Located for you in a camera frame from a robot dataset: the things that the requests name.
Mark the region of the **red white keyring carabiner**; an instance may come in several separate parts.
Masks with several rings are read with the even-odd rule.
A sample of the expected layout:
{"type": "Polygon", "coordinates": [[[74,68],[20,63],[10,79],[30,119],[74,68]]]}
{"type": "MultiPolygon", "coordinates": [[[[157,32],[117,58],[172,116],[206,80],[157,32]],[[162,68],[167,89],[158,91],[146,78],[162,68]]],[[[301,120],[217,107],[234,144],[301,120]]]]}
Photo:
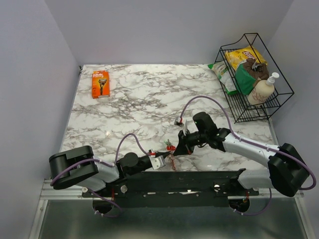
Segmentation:
{"type": "Polygon", "coordinates": [[[171,167],[172,167],[173,171],[176,172],[176,166],[175,166],[174,156],[173,156],[173,153],[174,153],[176,147],[170,142],[169,139],[167,139],[164,143],[166,144],[167,151],[170,152],[170,155],[168,156],[168,158],[171,162],[171,167]]]}

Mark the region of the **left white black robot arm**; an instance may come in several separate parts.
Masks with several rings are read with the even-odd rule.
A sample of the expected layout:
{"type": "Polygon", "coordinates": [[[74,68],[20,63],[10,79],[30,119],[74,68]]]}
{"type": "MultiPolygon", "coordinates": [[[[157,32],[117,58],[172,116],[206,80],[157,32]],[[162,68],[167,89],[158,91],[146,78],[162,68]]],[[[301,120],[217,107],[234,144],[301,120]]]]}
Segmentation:
{"type": "Polygon", "coordinates": [[[51,186],[61,190],[78,185],[104,197],[110,193],[110,183],[153,168],[157,156],[159,154],[152,151],[142,157],[129,152],[112,166],[95,158],[90,146],[63,151],[49,158],[51,186]]]}

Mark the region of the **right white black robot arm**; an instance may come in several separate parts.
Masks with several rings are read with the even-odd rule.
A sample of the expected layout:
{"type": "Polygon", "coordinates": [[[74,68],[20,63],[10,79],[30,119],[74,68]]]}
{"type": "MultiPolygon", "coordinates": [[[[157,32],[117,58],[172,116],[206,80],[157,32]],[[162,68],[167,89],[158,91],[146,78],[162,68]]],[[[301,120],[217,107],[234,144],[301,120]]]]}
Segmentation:
{"type": "Polygon", "coordinates": [[[269,188],[293,197],[310,175],[304,161],[290,144],[277,146],[249,141],[227,128],[218,128],[205,112],[194,115],[193,121],[197,131],[191,133],[186,126],[183,127],[178,133],[174,156],[191,155],[195,147],[208,144],[213,149],[235,153],[264,166],[260,170],[245,169],[231,180],[229,189],[235,195],[241,195],[247,189],[269,188]]]}

